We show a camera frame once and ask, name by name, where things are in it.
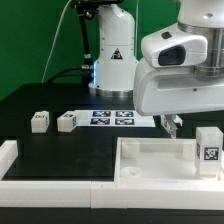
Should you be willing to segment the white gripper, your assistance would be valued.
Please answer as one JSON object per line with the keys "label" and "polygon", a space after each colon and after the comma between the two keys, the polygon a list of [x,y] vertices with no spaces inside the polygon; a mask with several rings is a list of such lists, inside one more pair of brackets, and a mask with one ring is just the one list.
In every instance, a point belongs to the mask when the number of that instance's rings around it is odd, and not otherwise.
{"label": "white gripper", "polygon": [[133,102],[142,116],[224,110],[224,29],[173,24],[145,36],[135,74]]}

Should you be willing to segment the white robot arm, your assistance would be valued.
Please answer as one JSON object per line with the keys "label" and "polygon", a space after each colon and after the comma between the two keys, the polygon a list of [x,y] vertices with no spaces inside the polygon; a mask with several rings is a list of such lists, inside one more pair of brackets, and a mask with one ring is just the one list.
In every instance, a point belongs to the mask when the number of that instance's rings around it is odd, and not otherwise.
{"label": "white robot arm", "polygon": [[90,92],[133,97],[142,116],[224,110],[224,0],[177,0],[177,22],[145,36],[134,56],[134,20],[103,2],[100,55]]}

